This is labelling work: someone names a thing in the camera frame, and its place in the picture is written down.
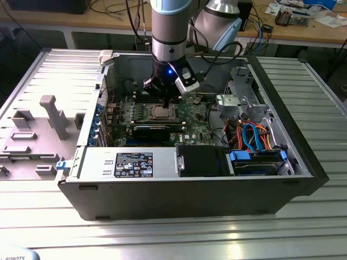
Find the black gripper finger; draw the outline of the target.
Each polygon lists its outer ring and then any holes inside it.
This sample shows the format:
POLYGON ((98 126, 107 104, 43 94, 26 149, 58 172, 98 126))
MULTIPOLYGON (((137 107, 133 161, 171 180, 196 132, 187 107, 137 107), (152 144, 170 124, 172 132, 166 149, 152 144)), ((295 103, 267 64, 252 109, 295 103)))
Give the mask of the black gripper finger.
POLYGON ((143 89, 150 95, 161 100, 163 108, 169 107, 169 89, 156 77, 151 77, 143 82, 143 89))

